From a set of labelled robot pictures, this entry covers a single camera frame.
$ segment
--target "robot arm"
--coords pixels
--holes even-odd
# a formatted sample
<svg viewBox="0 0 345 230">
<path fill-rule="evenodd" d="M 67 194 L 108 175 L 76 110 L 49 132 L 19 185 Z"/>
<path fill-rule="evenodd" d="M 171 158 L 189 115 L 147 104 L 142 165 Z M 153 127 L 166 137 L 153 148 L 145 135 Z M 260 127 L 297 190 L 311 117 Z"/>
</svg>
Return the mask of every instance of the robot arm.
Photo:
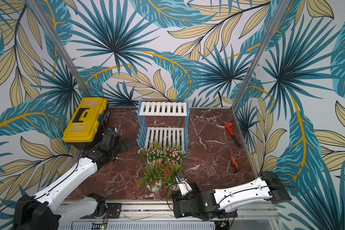
<svg viewBox="0 0 345 230">
<path fill-rule="evenodd" d="M 253 202 L 271 200 L 273 204 L 290 201 L 291 198 L 277 175 L 262 172 L 261 177 L 239 186 L 199 192 L 187 183 L 184 175 L 176 176 L 181 195 L 173 197 L 176 218 L 194 216 L 203 221 L 226 218 L 238 207 Z"/>
<path fill-rule="evenodd" d="M 24 195 L 18 200 L 13 230 L 55 230 L 87 215 L 102 216 L 106 209 L 105 199 L 96 194 L 61 208 L 59 206 L 87 177 L 115 159 L 118 153 L 128 150 L 129 141 L 122 141 L 116 131 L 106 132 L 102 141 L 88 150 L 64 175 L 32 197 Z"/>
</svg>

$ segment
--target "toolbox handle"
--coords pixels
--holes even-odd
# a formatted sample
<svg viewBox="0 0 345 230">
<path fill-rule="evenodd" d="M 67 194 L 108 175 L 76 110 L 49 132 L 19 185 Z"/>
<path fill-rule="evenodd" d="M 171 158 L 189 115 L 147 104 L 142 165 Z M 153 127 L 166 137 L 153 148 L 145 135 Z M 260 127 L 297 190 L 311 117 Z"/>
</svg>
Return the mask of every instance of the toolbox handle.
<svg viewBox="0 0 345 230">
<path fill-rule="evenodd" d="M 83 123 L 83 121 L 80 121 L 79 118 L 82 116 L 82 113 L 86 111 L 89 108 L 79 108 L 78 113 L 75 115 L 73 123 Z"/>
</svg>

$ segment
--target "black cable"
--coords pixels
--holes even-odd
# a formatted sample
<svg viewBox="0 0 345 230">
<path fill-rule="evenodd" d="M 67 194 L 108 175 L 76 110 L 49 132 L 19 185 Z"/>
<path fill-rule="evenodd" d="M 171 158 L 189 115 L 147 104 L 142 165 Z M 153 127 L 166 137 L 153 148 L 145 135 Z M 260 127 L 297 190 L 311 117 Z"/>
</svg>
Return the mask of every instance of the black cable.
<svg viewBox="0 0 345 230">
<path fill-rule="evenodd" d="M 77 166 L 75 167 L 75 169 L 73 170 L 73 172 L 71 172 L 71 173 L 70 173 L 67 177 L 65 177 L 60 183 L 58 183 L 58 184 L 55 185 L 52 189 L 50 189 L 49 192 L 50 192 L 51 190 L 53 190 L 56 186 L 58 186 L 59 184 L 61 184 L 63 181 L 65 181 L 71 174 L 73 174 L 73 173 L 77 170 L 78 165 L 79 165 L 79 158 L 80 158 L 80 156 L 81 156 L 81 154 L 78 155 Z M 46 195 L 46 194 L 43 194 L 42 196 L 40 196 L 40 197 L 38 197 L 38 198 L 36 198 L 36 199 L 33 199 L 33 200 L 38 200 L 38 199 L 40 199 L 41 197 L 43 197 L 43 196 L 45 196 L 45 195 Z M 12 203 L 12 204 L 10 204 L 10 205 L 14 205 L 14 204 L 18 204 L 18 203 L 26 203 L 26 202 L 33 201 L 33 200 L 22 201 L 22 202 L 15 202 L 15 203 Z M 7 207 L 9 207 L 10 205 L 8 205 L 8 206 L 4 207 L 3 209 L 1 209 L 0 212 L 3 211 L 4 209 L 6 209 Z"/>
<path fill-rule="evenodd" d="M 172 183 L 172 184 L 170 184 L 169 187 L 167 187 L 167 193 L 169 192 L 170 186 L 176 185 L 176 184 L 185 184 L 185 183 L 184 182 L 180 182 L 180 183 Z M 169 205 L 169 202 L 167 201 L 167 193 L 166 193 L 166 203 L 167 203 L 167 206 L 169 206 L 170 210 L 173 211 L 173 209 Z"/>
<path fill-rule="evenodd" d="M 32 201 L 32 200 L 20 201 L 20 202 L 14 202 L 14 203 L 12 203 L 12 204 L 10 204 L 10 205 L 14 205 L 14 204 L 18 204 L 18 203 L 27 203 L 27 202 L 29 202 L 29 201 Z M 3 209 L 1 209 L 1 210 L 0 210 L 0 212 L 2 212 L 4 209 L 6 209 L 7 207 L 9 207 L 10 205 L 5 206 Z"/>
<path fill-rule="evenodd" d="M 61 184 L 63 181 L 65 181 L 66 179 L 68 179 L 68 177 L 70 177 L 71 174 L 73 174 L 75 171 L 77 171 L 77 168 L 78 168 L 78 165 L 79 165 L 79 158 L 80 158 L 81 154 L 83 154 L 83 153 L 80 153 L 80 154 L 78 155 L 77 166 L 75 167 L 75 169 L 73 170 L 73 172 L 71 172 L 67 177 L 65 177 L 60 183 L 58 183 L 57 185 L 55 185 L 54 187 L 52 187 L 48 192 L 50 192 L 51 190 L 53 190 L 54 188 L 56 188 L 56 186 L 58 186 L 59 184 Z"/>
<path fill-rule="evenodd" d="M 295 188 L 294 186 L 286 186 L 286 185 L 268 185 L 268 186 L 262 186 L 261 188 L 275 187 L 275 186 L 282 186 L 282 187 Z M 234 194 L 236 194 L 236 193 L 245 192 L 245 191 L 253 190 L 253 189 L 259 189 L 259 187 L 244 189 L 244 190 L 241 190 L 241 191 L 237 191 L 237 192 L 231 193 L 230 195 L 234 195 Z M 226 197 L 224 197 L 222 200 L 220 200 L 220 202 L 216 205 L 216 209 L 219 207 L 219 204 L 220 204 L 223 200 L 225 200 L 226 198 L 228 198 L 228 197 L 226 196 Z"/>
</svg>

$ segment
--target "red marble surface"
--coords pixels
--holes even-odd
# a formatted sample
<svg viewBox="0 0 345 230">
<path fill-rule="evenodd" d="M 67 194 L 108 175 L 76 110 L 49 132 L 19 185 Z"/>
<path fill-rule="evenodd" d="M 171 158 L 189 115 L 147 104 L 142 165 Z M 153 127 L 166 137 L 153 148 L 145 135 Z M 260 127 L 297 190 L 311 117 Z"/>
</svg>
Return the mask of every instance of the red marble surface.
<svg viewBox="0 0 345 230">
<path fill-rule="evenodd" d="M 136 142 L 140 128 L 136 108 L 111 108 L 109 126 L 118 128 L 123 138 L 130 140 L 132 150 L 119 154 L 118 163 L 104 165 L 95 174 L 78 186 L 67 199 L 79 200 L 90 193 L 96 193 L 109 200 L 166 199 L 166 188 L 156 193 L 136 186 L 142 176 L 144 161 L 138 154 Z M 235 123 L 230 109 L 192 108 L 190 110 L 188 134 L 189 153 L 186 158 L 185 177 L 188 182 L 196 182 L 201 191 L 215 188 L 227 188 L 247 183 L 254 179 L 247 154 L 239 149 L 225 129 L 225 123 Z M 147 117 L 148 126 L 164 127 L 177 123 L 184 127 L 184 118 Z M 232 127 L 240 139 L 238 127 Z M 233 153 L 240 171 L 234 173 L 231 166 L 230 152 Z"/>
</svg>

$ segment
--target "orange screwdriver handle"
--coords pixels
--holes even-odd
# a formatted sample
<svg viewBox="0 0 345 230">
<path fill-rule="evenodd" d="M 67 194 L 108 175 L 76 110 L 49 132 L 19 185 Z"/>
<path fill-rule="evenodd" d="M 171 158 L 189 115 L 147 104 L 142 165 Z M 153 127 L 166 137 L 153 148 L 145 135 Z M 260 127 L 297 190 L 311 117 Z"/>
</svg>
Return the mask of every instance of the orange screwdriver handle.
<svg viewBox="0 0 345 230">
<path fill-rule="evenodd" d="M 235 160 L 235 158 L 233 156 L 231 156 L 230 159 L 232 161 L 232 166 L 235 169 L 235 173 L 239 172 L 239 165 L 238 165 L 237 161 Z"/>
</svg>

